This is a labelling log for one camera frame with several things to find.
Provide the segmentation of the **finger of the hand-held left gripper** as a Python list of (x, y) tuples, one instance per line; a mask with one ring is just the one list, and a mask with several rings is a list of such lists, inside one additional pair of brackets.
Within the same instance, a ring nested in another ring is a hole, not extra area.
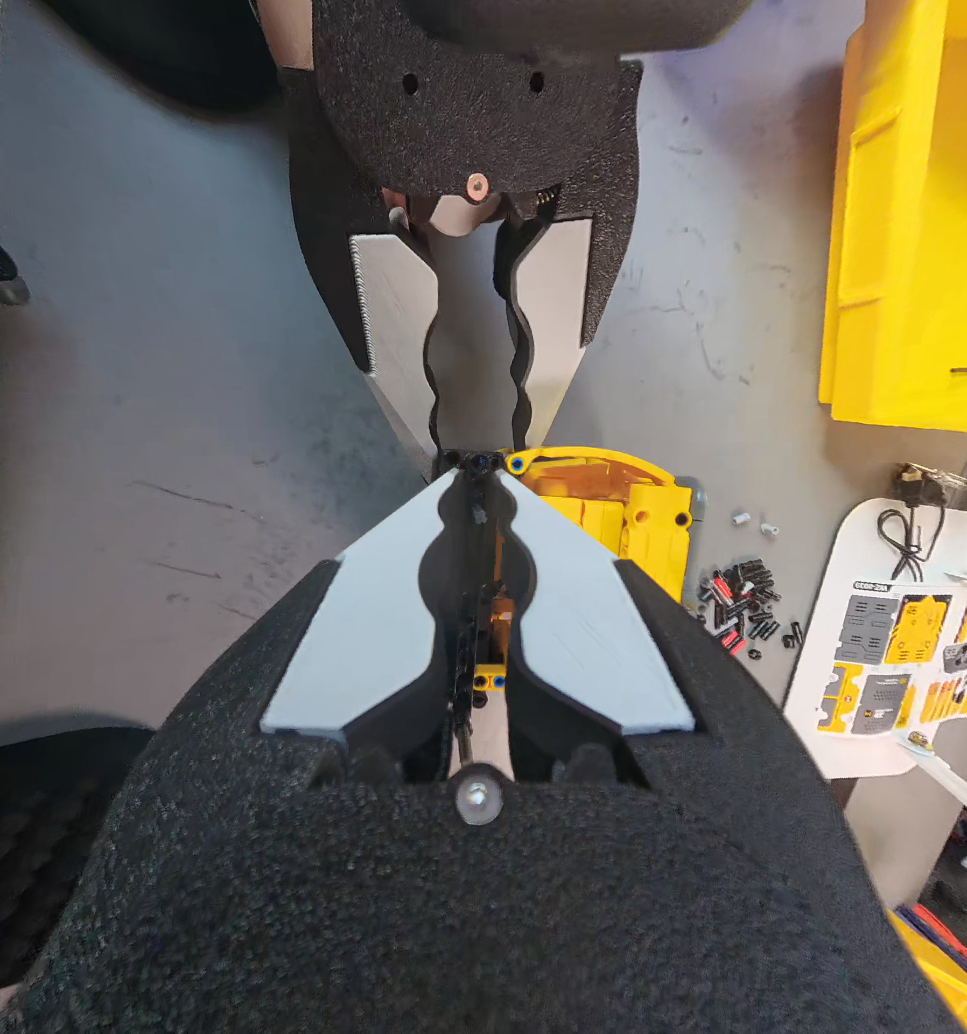
[(592, 220), (530, 219), (498, 229), (494, 283), (513, 341), (516, 450), (543, 445), (583, 355)]
[(349, 250), (369, 370), (365, 378), (424, 479), (439, 455), (437, 393), (428, 344), (439, 315), (439, 278), (405, 233), (352, 235)]

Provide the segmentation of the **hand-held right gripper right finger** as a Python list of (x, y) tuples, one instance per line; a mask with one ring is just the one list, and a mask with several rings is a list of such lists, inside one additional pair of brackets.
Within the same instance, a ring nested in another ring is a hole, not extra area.
[(633, 780), (630, 739), (689, 735), (697, 718), (624, 575), (671, 615), (678, 606), (511, 473), (496, 474), (495, 513), (513, 605), (504, 696), (514, 778), (550, 780), (594, 744), (612, 756), (614, 776)]

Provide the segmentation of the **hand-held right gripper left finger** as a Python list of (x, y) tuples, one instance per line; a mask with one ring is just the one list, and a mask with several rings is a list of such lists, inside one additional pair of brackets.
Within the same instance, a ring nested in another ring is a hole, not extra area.
[(335, 572), (259, 718), (347, 755), (380, 749), (403, 760), (447, 713), (447, 664), (421, 567), (443, 533), (447, 472), (335, 558)]

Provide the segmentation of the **yellow black lego model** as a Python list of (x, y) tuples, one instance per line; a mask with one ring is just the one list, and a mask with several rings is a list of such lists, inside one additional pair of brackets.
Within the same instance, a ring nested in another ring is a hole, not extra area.
[[(541, 446), (486, 455), (620, 560), (635, 562), (676, 602), (684, 589), (699, 491), (652, 462), (598, 446)], [(472, 611), (472, 694), (475, 707), (505, 689), (508, 642), (516, 615), (501, 576), (504, 540), (495, 537), (490, 582)]]

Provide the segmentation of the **yellow parts bin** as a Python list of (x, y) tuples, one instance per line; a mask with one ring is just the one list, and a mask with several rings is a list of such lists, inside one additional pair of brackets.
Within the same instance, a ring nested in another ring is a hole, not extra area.
[(967, 433), (967, 1), (866, 2), (832, 204), (819, 402)]
[(967, 947), (923, 906), (899, 907), (888, 917), (921, 974), (967, 1032)]

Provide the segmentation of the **pile of black red pins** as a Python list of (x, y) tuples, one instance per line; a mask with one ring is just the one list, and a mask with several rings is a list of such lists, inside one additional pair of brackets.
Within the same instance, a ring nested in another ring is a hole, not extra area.
[(781, 605), (774, 573), (755, 557), (712, 569), (701, 577), (692, 616), (725, 653), (759, 662), (774, 641), (796, 652), (804, 643), (800, 624), (780, 619)]

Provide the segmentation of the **white book stand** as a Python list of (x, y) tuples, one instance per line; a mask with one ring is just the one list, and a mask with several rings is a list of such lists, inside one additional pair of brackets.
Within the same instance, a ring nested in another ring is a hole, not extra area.
[(859, 583), (871, 589), (898, 583), (916, 590), (967, 583), (967, 511), (918, 507), (915, 516), (898, 501), (862, 501), (843, 520), (805, 631), (784, 716), (828, 780), (904, 774), (936, 753), (941, 728), (928, 739), (915, 731), (870, 738), (823, 735), (815, 730), (841, 621)]

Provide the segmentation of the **yellow grey sticker sheet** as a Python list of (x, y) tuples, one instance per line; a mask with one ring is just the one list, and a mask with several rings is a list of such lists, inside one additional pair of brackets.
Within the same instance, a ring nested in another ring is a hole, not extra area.
[(815, 730), (915, 731), (967, 717), (967, 583), (916, 590), (859, 583), (844, 612)]

